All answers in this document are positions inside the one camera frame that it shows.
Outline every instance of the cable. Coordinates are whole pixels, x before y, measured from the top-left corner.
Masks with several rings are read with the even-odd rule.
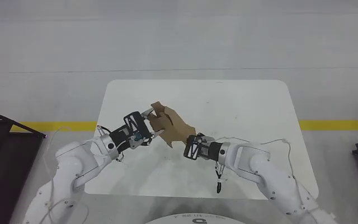
[[[44,152],[44,154],[43,154],[43,156],[42,156],[43,161],[44,161],[44,165],[45,165],[45,170],[46,170],[46,172],[47,172],[48,177],[49,177],[50,180],[51,180],[51,193],[50,193],[50,200],[49,200],[49,202],[50,202],[49,210],[48,210],[48,212],[43,216],[43,218],[41,219],[41,221],[39,222],[39,224],[41,224],[41,223],[44,221],[44,219],[46,218],[47,215],[49,215],[50,222],[51,222],[51,223],[55,223],[55,222],[52,220],[52,217],[51,217],[51,215],[50,215],[50,212],[52,211],[52,209],[53,209],[55,206],[57,206],[60,202],[65,201],[65,200],[71,200],[71,201],[74,201],[74,202],[78,202],[78,203],[80,203],[80,204],[83,204],[83,205],[87,208],[87,214],[86,214],[86,217],[85,217],[85,219],[83,220],[82,224],[87,220],[87,217],[88,217],[88,215],[89,215],[89,213],[90,213],[90,209],[89,209],[88,205],[86,205],[85,203],[83,203],[83,202],[81,202],[81,201],[79,201],[79,200],[75,200],[75,199],[71,199],[71,198],[62,199],[62,200],[56,202],[56,203],[52,206],[52,203],[53,203],[53,191],[54,191],[54,179],[51,177],[50,169],[49,169],[49,167],[48,167],[48,165],[47,165],[47,162],[46,162],[46,160],[45,160],[45,155],[48,153],[49,148],[50,148],[50,146],[51,146],[51,144],[52,144],[52,140],[54,139],[55,135],[56,135],[61,129],[71,130],[70,127],[61,127],[61,128],[59,128],[59,129],[57,129],[57,130],[55,131],[55,133],[52,135],[52,137],[51,137],[51,139],[50,139],[50,142],[48,143],[48,146],[47,146],[47,148],[46,148],[46,150],[45,150],[45,152]]]
[[[85,144],[87,143],[87,142],[94,142],[94,140],[87,140],[87,141],[85,141]],[[123,144],[123,143],[125,143],[126,141],[123,141],[123,142],[121,142],[114,150],[112,150],[111,152],[109,152],[109,153],[107,153],[107,154],[99,154],[99,155],[97,155],[97,154],[93,154],[94,156],[109,156],[109,155],[111,155],[115,150],[118,150],[118,148]]]
[[[48,165],[47,165],[47,162],[46,162],[46,160],[45,160],[45,155],[49,152],[49,148],[50,148],[50,146],[51,146],[52,140],[54,139],[55,135],[56,135],[61,129],[64,129],[64,128],[67,129],[67,130],[71,130],[70,127],[61,127],[61,128],[59,128],[59,129],[57,129],[57,130],[55,131],[55,133],[51,136],[50,142],[48,143],[47,148],[46,148],[46,150],[45,150],[45,152],[44,152],[44,154],[43,154],[43,161],[44,161],[44,165],[45,165],[45,170],[46,170],[46,172],[47,172],[48,177],[49,177],[50,180],[51,180],[50,205],[51,205],[52,202],[53,202],[54,180],[53,180],[53,178],[51,177],[50,169],[49,169],[49,167],[48,167]]]
[[[51,208],[49,208],[48,212],[43,216],[43,218],[41,219],[41,221],[39,222],[39,224],[41,224],[41,223],[45,220],[45,218],[46,218],[47,215],[49,215],[50,220],[51,220],[51,223],[54,223],[53,220],[51,219],[50,212],[51,212],[52,209],[54,209],[59,203],[65,202],[66,200],[70,200],[70,201],[72,201],[72,202],[77,202],[77,203],[82,204],[82,205],[84,205],[84,206],[86,207],[87,214],[86,214],[86,217],[84,218],[84,220],[83,220],[83,222],[82,222],[82,224],[84,224],[84,222],[85,222],[85,221],[87,220],[87,218],[88,218],[88,215],[90,214],[90,208],[88,207],[88,205],[86,205],[85,203],[81,202],[80,200],[76,200],[76,199],[73,199],[73,198],[64,198],[64,199],[62,199],[62,200],[56,202]]]
[[[106,128],[106,127],[103,127],[103,126],[100,126],[99,125],[99,127],[101,127],[103,130],[106,130],[106,131],[108,131],[109,133],[112,133],[108,128]]]
[[[212,141],[209,141],[209,142],[215,142],[215,141],[221,140],[221,139],[227,139],[227,140],[229,140],[229,139],[237,139],[237,140],[244,141],[244,142],[250,142],[250,141],[248,141],[248,140],[241,139],[241,138],[237,138],[237,137],[225,137],[225,136],[224,136],[224,137],[221,137],[221,138],[217,138],[217,139],[212,140]]]
[[[219,167],[219,164],[218,162],[216,161],[216,164],[215,164],[215,172],[216,172],[216,175],[218,176],[218,184],[216,185],[216,193],[220,193],[221,190],[222,190],[222,174],[224,172],[224,169],[225,169],[225,166],[223,165],[220,165]]]

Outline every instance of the concrete floor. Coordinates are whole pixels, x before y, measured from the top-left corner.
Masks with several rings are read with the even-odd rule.
[[[355,0],[0,1],[0,113],[19,121],[97,120],[115,79],[276,79],[287,84],[298,119],[358,120],[357,13]],[[92,136],[59,133],[45,156],[52,172],[57,148]],[[322,208],[340,223],[356,223],[351,150],[358,133],[303,136]],[[22,220],[49,180],[41,152],[11,223]],[[144,223],[181,212],[288,223],[267,201],[88,194],[82,200],[90,209],[86,223]],[[83,212],[78,207],[71,223],[81,223]]]

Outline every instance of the white cable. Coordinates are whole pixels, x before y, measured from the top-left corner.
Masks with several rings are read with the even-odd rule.
[[[86,207],[86,210],[87,210],[87,214],[86,214],[86,217],[84,218],[82,224],[84,224],[84,222],[87,220],[88,218],[88,215],[90,214],[90,208],[88,207],[88,205],[86,205],[85,203],[81,202],[80,200],[76,200],[76,199],[73,199],[73,198],[64,198],[58,202],[56,202],[53,206],[51,206],[51,208],[49,208],[49,211],[43,216],[43,218],[41,219],[41,221],[39,222],[39,224],[42,224],[42,222],[45,220],[46,216],[49,215],[50,217],[50,220],[51,222],[53,223],[53,220],[51,219],[51,215],[50,215],[50,212],[52,211],[52,209],[54,209],[54,207],[56,207],[59,203],[61,202],[65,202],[66,200],[70,200],[72,202],[76,202],[76,203],[79,203],[79,204],[82,204]]]
[[[45,170],[46,170],[46,172],[47,172],[48,177],[49,177],[50,180],[51,180],[51,192],[50,192],[50,200],[49,200],[50,205],[52,205],[52,203],[53,203],[54,180],[53,180],[53,178],[51,177],[50,169],[49,169],[49,167],[48,167],[48,165],[47,165],[47,162],[46,162],[46,159],[45,159],[45,155],[49,152],[49,148],[50,148],[50,146],[51,146],[52,140],[54,139],[55,135],[56,135],[61,129],[64,129],[64,128],[66,128],[66,129],[68,129],[68,130],[71,130],[71,128],[69,128],[69,127],[61,127],[61,128],[59,128],[59,129],[57,129],[57,130],[55,131],[55,133],[51,136],[50,142],[48,143],[47,148],[46,148],[46,150],[45,150],[45,152],[44,152],[44,154],[43,154],[43,161],[44,161],[44,165],[45,165]]]
[[[230,140],[230,139],[237,139],[237,140],[240,140],[240,141],[244,141],[244,142],[250,142],[248,140],[245,140],[245,139],[241,139],[241,138],[237,138],[237,137],[221,137],[221,138],[217,138],[215,140],[212,140],[212,141],[209,141],[209,142],[216,142],[217,140],[221,140],[221,139],[227,139],[227,140]]]
[[[94,156],[109,156],[109,155],[111,155],[115,150],[118,150],[118,148],[123,144],[123,143],[125,143],[126,141],[123,141],[123,142],[121,142],[114,150],[112,150],[111,152],[109,152],[109,153],[107,153],[107,154],[99,154],[99,155],[97,155],[97,154],[93,154]]]
[[[48,146],[47,146],[47,148],[46,148],[46,150],[45,150],[45,152],[44,152],[44,154],[43,154],[43,161],[44,161],[44,165],[45,165],[45,170],[46,170],[46,172],[47,172],[48,177],[49,177],[50,180],[51,180],[51,193],[50,193],[50,201],[49,201],[49,202],[50,202],[49,210],[48,210],[48,212],[43,216],[43,218],[41,219],[41,221],[39,222],[39,224],[41,224],[41,223],[44,221],[44,219],[46,218],[47,215],[49,215],[50,222],[56,224],[56,223],[52,220],[51,215],[50,215],[50,212],[52,211],[52,209],[53,209],[55,206],[57,206],[60,202],[65,201],[65,200],[72,200],[72,201],[74,201],[74,202],[78,202],[78,203],[80,203],[80,204],[83,204],[83,205],[87,208],[87,214],[86,214],[86,217],[85,217],[85,219],[83,220],[82,224],[87,220],[87,217],[88,217],[88,215],[89,215],[89,213],[90,213],[90,208],[88,207],[88,205],[86,205],[85,203],[83,203],[83,202],[81,202],[81,201],[79,201],[79,200],[75,200],[75,199],[72,199],[72,198],[62,199],[62,200],[56,202],[56,203],[52,206],[52,203],[53,203],[53,191],[54,191],[54,179],[51,177],[50,169],[49,169],[49,167],[48,167],[48,165],[47,165],[47,163],[46,163],[46,160],[45,160],[45,155],[48,153],[49,148],[50,148],[51,143],[52,143],[52,140],[54,139],[55,135],[56,135],[61,129],[71,130],[70,127],[61,127],[61,128],[59,128],[59,129],[57,129],[57,130],[55,131],[55,133],[52,135],[52,137],[51,137],[51,139],[50,139],[50,142],[48,143]]]

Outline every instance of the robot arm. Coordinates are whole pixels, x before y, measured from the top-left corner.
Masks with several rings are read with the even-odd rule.
[[[55,157],[58,166],[54,178],[43,185],[32,200],[24,224],[67,223],[84,191],[84,184],[95,178],[122,151],[150,145],[163,131],[150,132],[144,122],[153,108],[133,112],[124,117],[125,125],[106,134],[97,127],[100,136],[84,142],[72,142],[59,149]],[[84,145],[94,143],[100,155],[94,155]]]
[[[238,176],[257,184],[264,196],[292,223],[337,224],[292,174],[279,170],[270,161],[270,153],[259,143],[215,142],[202,134],[189,136],[184,156],[211,159]]]

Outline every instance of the black cable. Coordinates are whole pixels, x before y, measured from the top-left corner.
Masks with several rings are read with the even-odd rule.
[[[108,129],[108,128],[106,128],[106,127],[103,127],[103,126],[100,126],[103,130],[106,130],[106,131],[108,131],[109,133],[111,133],[111,131]]]
[[[222,177],[222,175],[219,174],[219,172],[217,170],[215,170],[215,172],[218,176],[218,179],[220,179]],[[216,192],[219,194],[221,190],[222,190],[222,184],[218,181],[218,184],[216,186]]]

